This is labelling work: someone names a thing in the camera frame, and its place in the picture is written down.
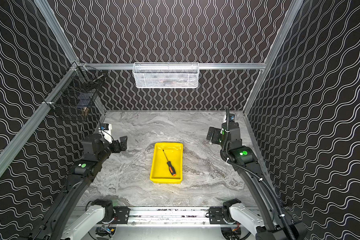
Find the black orange handled screwdriver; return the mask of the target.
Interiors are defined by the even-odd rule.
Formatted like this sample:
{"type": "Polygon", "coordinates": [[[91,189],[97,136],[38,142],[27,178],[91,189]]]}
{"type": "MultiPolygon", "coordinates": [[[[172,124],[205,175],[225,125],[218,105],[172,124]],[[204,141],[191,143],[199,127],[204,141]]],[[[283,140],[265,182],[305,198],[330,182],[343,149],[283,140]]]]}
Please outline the black orange handled screwdriver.
{"type": "Polygon", "coordinates": [[[163,150],[163,154],[164,154],[164,156],[165,156],[165,158],[166,158],[167,165],[168,165],[168,167],[169,167],[169,171],[170,171],[171,175],[172,175],[173,177],[175,177],[175,176],[177,175],[176,170],[175,170],[175,168],[173,167],[171,161],[168,159],[165,150],[163,150]]]}

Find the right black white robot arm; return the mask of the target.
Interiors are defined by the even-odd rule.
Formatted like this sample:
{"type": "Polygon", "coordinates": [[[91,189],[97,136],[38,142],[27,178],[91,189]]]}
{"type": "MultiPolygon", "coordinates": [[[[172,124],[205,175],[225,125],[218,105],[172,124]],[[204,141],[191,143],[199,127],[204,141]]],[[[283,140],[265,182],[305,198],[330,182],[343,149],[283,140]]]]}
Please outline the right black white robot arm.
{"type": "Polygon", "coordinates": [[[307,228],[282,205],[254,151],[243,145],[239,124],[228,121],[220,128],[210,127],[206,139],[221,147],[221,159],[244,180],[259,209],[256,214],[237,199],[226,201],[219,214],[210,216],[211,223],[240,224],[257,240],[303,240],[307,228]]]}

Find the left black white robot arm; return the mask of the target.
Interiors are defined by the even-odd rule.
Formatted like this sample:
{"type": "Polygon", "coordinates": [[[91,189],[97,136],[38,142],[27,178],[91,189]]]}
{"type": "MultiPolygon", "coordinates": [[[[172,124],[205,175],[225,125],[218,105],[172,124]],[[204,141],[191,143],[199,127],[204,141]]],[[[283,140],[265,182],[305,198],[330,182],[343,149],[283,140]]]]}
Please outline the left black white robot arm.
{"type": "Polygon", "coordinates": [[[107,141],[101,134],[88,135],[81,142],[83,157],[69,170],[65,185],[42,221],[33,230],[20,236],[20,240],[80,240],[96,224],[109,224],[115,220],[113,204],[108,200],[95,200],[72,224],[68,220],[78,201],[101,171],[111,154],[127,150],[128,138],[107,141]]]}

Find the yellow plastic bin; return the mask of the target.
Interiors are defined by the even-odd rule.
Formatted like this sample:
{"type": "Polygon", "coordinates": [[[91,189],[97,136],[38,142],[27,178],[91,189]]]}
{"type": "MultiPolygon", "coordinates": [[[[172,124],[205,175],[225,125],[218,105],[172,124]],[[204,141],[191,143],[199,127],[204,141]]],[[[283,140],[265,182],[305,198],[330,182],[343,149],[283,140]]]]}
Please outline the yellow plastic bin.
{"type": "Polygon", "coordinates": [[[180,184],[183,181],[182,143],[156,143],[150,180],[155,184],[180,184]]]}

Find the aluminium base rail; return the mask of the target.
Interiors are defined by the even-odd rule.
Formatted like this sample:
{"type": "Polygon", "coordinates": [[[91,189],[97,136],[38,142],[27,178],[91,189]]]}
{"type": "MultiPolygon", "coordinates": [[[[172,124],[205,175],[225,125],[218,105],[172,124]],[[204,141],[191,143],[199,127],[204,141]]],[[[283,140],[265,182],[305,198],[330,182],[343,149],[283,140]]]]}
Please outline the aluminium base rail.
{"type": "Polygon", "coordinates": [[[91,205],[81,215],[89,227],[94,225],[241,225],[247,229],[266,225],[266,219],[241,203],[230,207],[144,208],[91,205]]]}

